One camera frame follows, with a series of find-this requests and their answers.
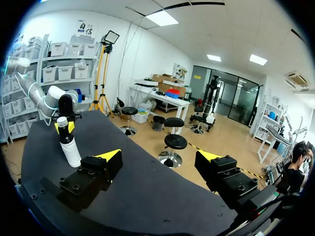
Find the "black chair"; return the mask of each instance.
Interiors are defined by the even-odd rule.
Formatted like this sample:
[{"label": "black chair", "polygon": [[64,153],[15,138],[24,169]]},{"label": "black chair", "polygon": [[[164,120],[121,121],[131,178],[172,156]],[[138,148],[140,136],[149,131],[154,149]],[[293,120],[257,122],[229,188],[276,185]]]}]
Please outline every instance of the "black chair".
[{"label": "black chair", "polygon": [[195,119],[196,119],[196,121],[198,121],[198,124],[195,124],[190,129],[195,134],[203,134],[203,131],[201,130],[200,125],[201,125],[201,120],[204,118],[202,116],[199,116],[199,112],[203,112],[203,108],[202,107],[195,107],[194,111],[195,111]]},{"label": "black chair", "polygon": [[124,102],[120,100],[119,98],[117,98],[117,103],[119,105],[120,113],[128,116],[127,126],[120,127],[120,130],[123,131],[127,136],[135,135],[137,133],[137,129],[134,127],[131,127],[129,124],[130,124],[131,115],[137,114],[138,109],[134,107],[125,107]]},{"label": "black chair", "polygon": [[[168,128],[183,127],[184,121],[180,118],[167,118],[164,122],[164,126]],[[183,161],[180,155],[175,152],[175,150],[186,148],[187,140],[180,135],[168,133],[164,139],[164,142],[167,145],[165,148],[170,147],[172,150],[161,152],[158,156],[158,160],[160,163],[168,166],[169,168],[180,167]]]}]

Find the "hazard tape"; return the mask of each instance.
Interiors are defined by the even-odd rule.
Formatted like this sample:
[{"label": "hazard tape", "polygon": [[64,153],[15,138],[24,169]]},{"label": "hazard tape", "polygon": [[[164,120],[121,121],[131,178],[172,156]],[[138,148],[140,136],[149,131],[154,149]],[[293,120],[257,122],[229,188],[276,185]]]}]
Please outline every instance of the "hazard tape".
[{"label": "hazard tape", "polygon": [[[188,142],[188,144],[189,144],[190,146],[192,146],[194,149],[203,151],[202,149],[198,148],[198,147],[195,146],[194,144],[191,144],[191,143],[189,143],[189,142]],[[250,174],[250,175],[253,175],[253,176],[257,177],[257,178],[266,179],[266,177],[264,177],[264,176],[256,175],[256,174],[254,174],[254,173],[252,173],[252,172],[250,172],[250,171],[247,171],[247,170],[245,170],[245,169],[243,169],[243,168],[241,168],[241,167],[239,167],[239,168],[240,168],[242,171],[244,171],[244,172],[246,172],[246,173],[248,173],[248,174]]]}]

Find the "beige floor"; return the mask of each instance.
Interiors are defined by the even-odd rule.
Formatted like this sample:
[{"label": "beige floor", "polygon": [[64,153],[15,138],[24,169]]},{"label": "beige floor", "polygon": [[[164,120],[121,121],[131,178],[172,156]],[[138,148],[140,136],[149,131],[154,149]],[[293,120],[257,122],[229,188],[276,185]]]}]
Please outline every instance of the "beige floor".
[{"label": "beige floor", "polygon": [[[156,111],[156,113],[165,118],[174,117],[176,115],[175,110],[167,114],[162,111]],[[186,116],[185,124],[187,125],[191,114],[193,114],[193,106],[189,107]],[[264,163],[260,164],[256,152],[261,143],[252,139],[249,134],[249,128],[220,115],[216,115],[216,119],[215,126],[210,129],[209,133],[204,132],[202,135],[197,135],[192,133],[188,127],[183,127],[181,135],[185,137],[188,142],[204,151],[217,155],[228,154],[238,161],[239,167],[258,175],[262,174],[261,168],[269,164],[274,157],[269,155]],[[118,127],[126,124],[126,122],[121,121],[119,117],[110,118],[110,120]],[[158,154],[162,152],[165,147],[165,132],[152,130],[152,124],[150,122],[138,124],[132,121],[131,124],[138,129],[138,133],[131,137],[131,139],[152,156],[158,157]],[[2,151],[5,152],[7,164],[12,173],[12,178],[15,181],[21,177],[19,174],[25,141],[26,138],[22,138],[14,141],[14,143],[10,144],[8,147],[2,145]],[[188,145],[184,150],[177,152],[182,157],[183,164],[181,167],[174,169],[174,171],[195,184],[207,188],[205,181],[194,167],[196,149]],[[264,187],[262,183],[263,181],[259,183],[260,189]]]}]

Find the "tripod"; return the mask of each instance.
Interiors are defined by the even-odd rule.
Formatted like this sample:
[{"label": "tripod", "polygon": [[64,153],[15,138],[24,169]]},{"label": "tripod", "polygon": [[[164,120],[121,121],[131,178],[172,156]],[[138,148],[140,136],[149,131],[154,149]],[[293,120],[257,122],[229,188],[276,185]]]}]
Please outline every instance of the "tripod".
[{"label": "tripod", "polygon": [[[100,55],[100,59],[99,59],[99,67],[97,69],[97,75],[96,75],[96,83],[95,83],[95,94],[94,94],[94,101],[93,104],[90,106],[89,111],[91,111],[93,108],[95,110],[100,110],[103,114],[105,114],[104,112],[104,100],[106,101],[107,107],[109,109],[109,112],[112,116],[112,118],[114,118],[114,114],[112,112],[112,110],[110,109],[109,103],[107,101],[106,95],[105,95],[105,80],[106,80],[106,74],[107,74],[107,67],[108,67],[108,59],[109,59],[109,54],[112,52],[113,49],[113,45],[111,43],[105,43],[102,42],[103,46],[102,46],[102,51],[101,51],[101,55]],[[103,54],[106,53],[106,61],[105,61],[105,69],[104,69],[104,75],[103,75],[103,83],[101,84],[102,86],[102,93],[99,95],[99,98],[97,99],[97,94],[98,94],[98,78],[99,78],[99,70],[100,70],[100,65],[102,63],[102,59],[103,59]]]}]

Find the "ceiling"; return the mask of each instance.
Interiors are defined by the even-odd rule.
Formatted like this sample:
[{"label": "ceiling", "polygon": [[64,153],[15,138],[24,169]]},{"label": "ceiling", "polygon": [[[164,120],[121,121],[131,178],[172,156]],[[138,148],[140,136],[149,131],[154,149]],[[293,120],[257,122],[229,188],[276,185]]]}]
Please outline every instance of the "ceiling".
[{"label": "ceiling", "polygon": [[[193,5],[195,2],[218,2]],[[159,27],[147,18],[140,26],[162,37],[194,61],[212,63],[250,74],[270,75],[284,81],[284,74],[301,72],[315,89],[315,71],[302,35],[273,0],[48,0],[31,16],[58,10],[87,10],[139,24],[143,15],[166,9],[179,24]],[[210,61],[207,54],[220,56]],[[249,61],[255,54],[267,59],[264,66]]]}]

